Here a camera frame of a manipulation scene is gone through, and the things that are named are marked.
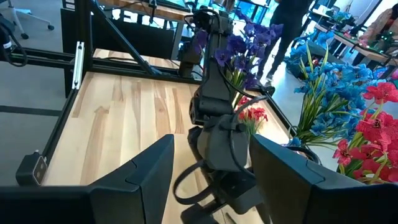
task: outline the wooden tabletop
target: wooden tabletop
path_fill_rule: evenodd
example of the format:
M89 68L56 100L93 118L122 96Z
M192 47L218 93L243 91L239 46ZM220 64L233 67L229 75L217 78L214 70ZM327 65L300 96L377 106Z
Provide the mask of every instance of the wooden tabletop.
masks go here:
M315 28L320 30L320 31L322 31L322 32L328 32L328 30L326 28L324 28L324 27L322 27L322 26L320 26L318 24L315 25ZM351 41L349 41L349 40L347 40L347 39L345 39L343 37L340 37L339 35L335 34L334 38L337 41L340 41L341 43L347 45L348 47L353 47L354 46L354 44ZM378 54L378 53L372 52L370 50L365 50L365 49L363 49L361 47L355 47L355 50L357 50L359 53L363 54L365 57L367 57L367 58L369 58L371 60L375 60L377 62L384 63L384 62L386 62L388 60L388 57L386 57L386 56L384 56L382 54ZM389 65L397 66L397 64L398 64L398 59L392 59L389 62Z
M141 11L144 14L147 14L148 16L152 13L152 8L148 6L148 3L140 2L139 0L98 0L98 2L101 4L108 4L111 6L126 6L125 7L126 9ZM155 10L155 16L161 16L176 21L183 21L184 16L189 14L191 13L176 9L171 9L165 6L157 6Z
M116 53L97 50L96 55ZM193 127L188 115L191 97L197 85L165 82L119 75L88 72L78 92L68 120L49 165L44 185L88 185L124 164L165 134L175 138L175 178L195 158L187 142ZM277 142L287 143L287 130L269 105L269 121L260 133ZM207 186L196 170L180 186L178 194L189 197ZM211 197L201 202L208 203ZM169 191L163 223L181 223L187 206L177 203ZM215 214L220 223L262 223L255 208L237 215L227 206Z
M108 58L108 57L115 57L115 58L128 58L132 59L132 56L123 52L115 52L110 50L103 50L103 49L96 49L94 53L94 57L96 58ZM148 56L141 56L144 60L146 60L150 65L163 67L163 68L173 68L178 69L180 62L177 60L173 60L173 62L169 59L164 58L157 58L157 57L148 57ZM123 62L130 62L130 63L137 63L130 60L121 60Z

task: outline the light wood surface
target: light wood surface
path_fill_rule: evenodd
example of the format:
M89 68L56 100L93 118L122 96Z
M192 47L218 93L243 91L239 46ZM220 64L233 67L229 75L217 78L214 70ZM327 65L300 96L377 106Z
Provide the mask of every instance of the light wood surface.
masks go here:
M110 6L126 6L126 9L132 9L134 11L140 11L150 16L152 14L152 8L148 6L146 2L139 2L139 0L98 0L101 4L108 4ZM169 7L157 6L155 10L155 16L161 16L171 20L183 21L184 16L189 15L189 12L183 12Z
M187 142L191 124L188 107L197 85L87 73L49 165L44 185L88 185L124 164L165 134L174 134L172 184L195 158ZM269 121L260 133L287 143L287 130L263 101ZM207 186L199 170L181 184L178 194L189 197ZM211 197L201 202L208 203ZM169 191L163 223L181 223L188 208ZM220 223L262 223L255 208L237 215L225 207L215 214Z
M108 58L108 57L116 57L116 58L128 58L132 59L132 56L123 52L115 52L110 50L104 49L96 49L94 53L94 57L96 58ZM163 68L172 68L178 69L180 62L177 60L170 61L169 59L164 58L157 58L157 57L148 57L148 56L141 56L144 60L146 60L150 65L163 67ZM129 63L137 63L130 60L121 60L123 62Z
M322 32L328 32L328 30L326 28L324 28L324 27L322 27L322 26L320 26L318 24L315 25L315 28L320 30L320 31L322 31ZM353 47L354 46L354 44L352 42L340 37L339 35L335 34L334 38L337 41L340 41L341 43L347 45L347 47ZM368 50L364 50L361 47L355 47L355 50L357 50L359 53L363 54L365 57L367 57L367 58L369 58L371 60L377 61L377 62L384 63L384 62L386 62L388 60L387 57L385 57L385 56L383 56L381 54L377 54L377 53L374 53L374 52L371 52L371 51L368 51ZM392 59L389 62L389 65L397 66L397 64L398 64L398 59Z

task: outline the gray floor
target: gray floor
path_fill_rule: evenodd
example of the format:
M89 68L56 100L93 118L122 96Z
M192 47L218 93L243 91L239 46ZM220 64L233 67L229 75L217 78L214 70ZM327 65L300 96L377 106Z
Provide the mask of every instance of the gray floor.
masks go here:
M30 39L22 40L17 30L16 35L24 47L62 51L60 30L61 0L19 0L15 7L31 9L36 16L41 16L55 26L55 30L47 30L41 22L22 18L21 23ZM267 73L272 60L267 62ZM23 106L60 110L65 102L63 71L56 68L27 65L15 68L0 62L0 105ZM275 74L272 84L276 87L274 100L292 124L299 121L302 95L293 93L301 83L285 72L282 64ZM387 104L385 110L398 117L398 107ZM0 185L15 185L15 171L23 158L35 150L42 150L56 122L55 117L33 116L24 114L0 113ZM323 164L330 168L337 167L332 159L333 151L329 149L313 149Z

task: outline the flower bouquet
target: flower bouquet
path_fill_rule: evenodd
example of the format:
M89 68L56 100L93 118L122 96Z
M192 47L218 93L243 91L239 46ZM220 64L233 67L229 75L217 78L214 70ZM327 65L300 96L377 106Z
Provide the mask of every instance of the flower bouquet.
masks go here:
M245 103L249 102L251 99L244 96L238 103L238 108ZM253 105L244 109L238 116L240 122L246 125L246 134L251 136L256 134L258 129L261 127L262 122L268 121L266 111L264 108L255 108Z
M283 25L265 27L253 23L241 11L237 11L236 15L246 22L244 32L241 35L228 36L227 46L216 49L214 59L225 71L227 79L235 87L245 90L257 83L256 73L253 72L253 68L258 66L256 61L262 60L267 45L279 38ZM208 33L205 30L199 30L195 37L198 39L195 49L200 53L208 42ZM235 108L242 95L235 93L231 96Z
M338 143L333 158L339 173L365 184L398 182L398 119L382 110L385 102L398 102L398 90L383 82L366 90L363 97L374 102L361 112L354 137Z
M366 108L361 94L376 81L364 65L327 63L327 50L320 66L313 66L308 48L307 55L310 66L305 68L301 63L304 86L294 90L304 93L300 121L294 127L296 138L289 144L335 147L340 139L353 139L359 113Z

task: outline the pink flower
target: pink flower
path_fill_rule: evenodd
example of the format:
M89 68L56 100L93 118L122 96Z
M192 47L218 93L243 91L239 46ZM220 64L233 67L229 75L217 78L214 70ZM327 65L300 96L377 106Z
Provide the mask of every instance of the pink flower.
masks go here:
M393 83L378 83L376 86L366 87L367 93L363 97L367 100L374 98L377 104L386 103L388 101L398 102L398 90Z
M351 154L354 159L360 160L372 159L375 157L381 157L383 155L383 153L380 151L380 148L372 145L363 145L361 146L361 149L355 147L350 150L349 154Z
M346 139L338 143L338 149L335 151L333 158L338 158L338 163L347 166L351 162L351 155L348 153L348 143Z

